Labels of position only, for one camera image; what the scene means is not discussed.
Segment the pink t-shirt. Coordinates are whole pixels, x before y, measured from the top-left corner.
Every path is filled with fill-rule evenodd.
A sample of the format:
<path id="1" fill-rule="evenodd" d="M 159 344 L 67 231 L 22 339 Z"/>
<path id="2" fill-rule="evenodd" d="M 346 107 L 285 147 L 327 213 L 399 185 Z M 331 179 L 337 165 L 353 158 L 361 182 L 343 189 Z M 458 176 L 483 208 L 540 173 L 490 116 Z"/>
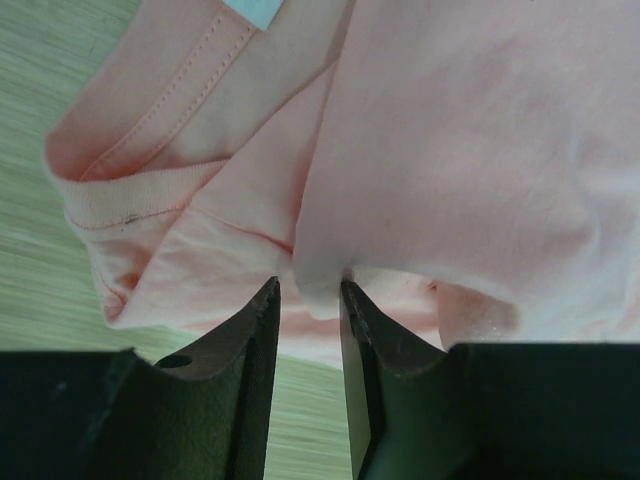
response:
<path id="1" fill-rule="evenodd" d="M 145 1 L 44 160 L 115 328 L 639 339 L 635 1 Z"/>

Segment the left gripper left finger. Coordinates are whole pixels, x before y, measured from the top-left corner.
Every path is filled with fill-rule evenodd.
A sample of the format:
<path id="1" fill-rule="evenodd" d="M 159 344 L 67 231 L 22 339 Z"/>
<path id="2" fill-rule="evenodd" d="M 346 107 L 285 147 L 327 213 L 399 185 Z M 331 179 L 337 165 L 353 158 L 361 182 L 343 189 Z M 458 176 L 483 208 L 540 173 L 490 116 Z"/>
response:
<path id="1" fill-rule="evenodd" d="M 281 292 L 156 363 L 121 351 L 1 356 L 5 479 L 260 479 Z"/>

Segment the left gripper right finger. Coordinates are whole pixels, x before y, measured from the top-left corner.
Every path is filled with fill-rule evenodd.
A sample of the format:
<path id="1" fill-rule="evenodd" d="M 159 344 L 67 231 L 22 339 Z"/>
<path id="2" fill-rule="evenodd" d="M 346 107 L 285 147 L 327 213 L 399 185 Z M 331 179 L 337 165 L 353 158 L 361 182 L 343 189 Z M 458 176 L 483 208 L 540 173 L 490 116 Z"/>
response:
<path id="1" fill-rule="evenodd" d="M 635 344 L 463 343 L 441 351 L 341 286 L 357 479 L 635 479 Z"/>

